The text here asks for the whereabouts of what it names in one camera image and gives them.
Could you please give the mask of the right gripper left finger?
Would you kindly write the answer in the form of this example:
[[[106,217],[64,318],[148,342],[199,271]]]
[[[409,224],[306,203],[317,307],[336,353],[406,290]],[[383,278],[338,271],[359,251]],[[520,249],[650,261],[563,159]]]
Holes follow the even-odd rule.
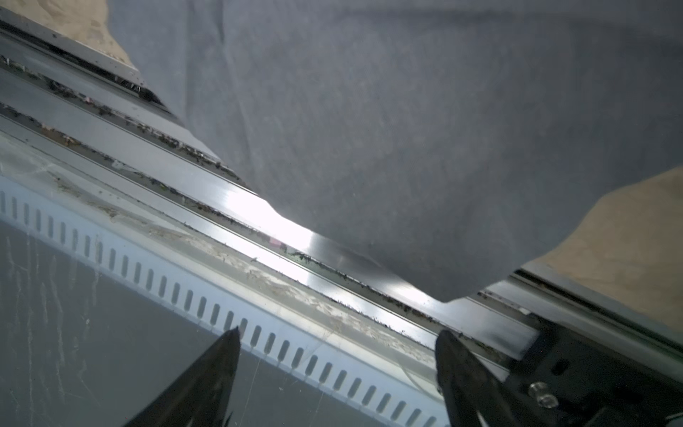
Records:
[[[126,425],[226,426],[229,398],[238,370],[240,332],[220,336],[153,402]]]

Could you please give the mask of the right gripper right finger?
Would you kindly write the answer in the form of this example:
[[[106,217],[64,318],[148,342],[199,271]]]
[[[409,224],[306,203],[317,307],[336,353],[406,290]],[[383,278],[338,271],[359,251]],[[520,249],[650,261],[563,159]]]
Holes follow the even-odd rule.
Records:
[[[524,426],[528,411],[451,331],[439,333],[437,381],[452,426]]]

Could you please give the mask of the grey long sleeve shirt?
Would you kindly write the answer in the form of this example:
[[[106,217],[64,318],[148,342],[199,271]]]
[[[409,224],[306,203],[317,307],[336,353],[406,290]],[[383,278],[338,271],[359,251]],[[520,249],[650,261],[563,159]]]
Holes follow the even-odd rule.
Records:
[[[682,162],[679,1],[111,1],[108,29],[280,215],[442,302]]]

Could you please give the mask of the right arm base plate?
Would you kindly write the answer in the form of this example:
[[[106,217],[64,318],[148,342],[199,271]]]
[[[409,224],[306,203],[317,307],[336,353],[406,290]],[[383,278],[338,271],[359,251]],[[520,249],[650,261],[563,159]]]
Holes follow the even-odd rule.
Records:
[[[505,381],[551,426],[682,423],[682,353],[641,330],[589,337],[548,320]]]

